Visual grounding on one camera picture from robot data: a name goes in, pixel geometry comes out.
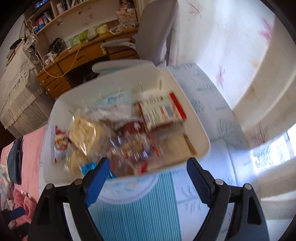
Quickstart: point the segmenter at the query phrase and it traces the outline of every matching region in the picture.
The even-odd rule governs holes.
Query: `office chair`
[[[128,46],[137,51],[140,60],[112,60],[92,66],[95,73],[106,74],[118,69],[151,61],[155,66],[168,63],[170,38],[174,19],[178,11],[177,0],[156,0],[145,7],[136,37],[136,44],[130,39],[113,40],[103,43],[101,48]]]

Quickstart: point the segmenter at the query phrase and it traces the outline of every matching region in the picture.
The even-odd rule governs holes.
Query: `chair armrest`
[[[105,48],[108,47],[116,47],[116,46],[127,46],[132,49],[136,49],[136,45],[130,42],[130,39],[116,39],[106,43],[101,44],[101,49],[103,50],[104,54],[107,54]]]

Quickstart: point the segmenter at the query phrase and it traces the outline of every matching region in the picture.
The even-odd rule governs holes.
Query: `candy wrapper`
[[[65,160],[68,152],[69,138],[65,131],[55,127],[54,137],[54,163]]]

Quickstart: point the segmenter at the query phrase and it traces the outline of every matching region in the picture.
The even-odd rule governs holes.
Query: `tablecloth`
[[[54,105],[36,75],[41,69],[35,52],[21,47],[0,80],[0,121],[18,138],[44,126]]]
[[[233,112],[207,75],[195,64],[169,67],[211,142],[201,166],[227,184],[251,183],[258,190],[250,151]],[[39,192],[44,188],[42,173]],[[64,205],[73,240],[80,240],[68,204]],[[233,205],[229,204],[219,235],[224,240]],[[203,204],[180,165],[161,174],[106,182],[89,212],[105,241],[191,241],[200,229],[208,207]]]

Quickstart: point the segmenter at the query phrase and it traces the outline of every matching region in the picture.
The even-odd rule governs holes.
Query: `teal striped fabric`
[[[171,172],[162,173],[143,198],[128,204],[97,200],[89,207],[105,241],[181,241]]]

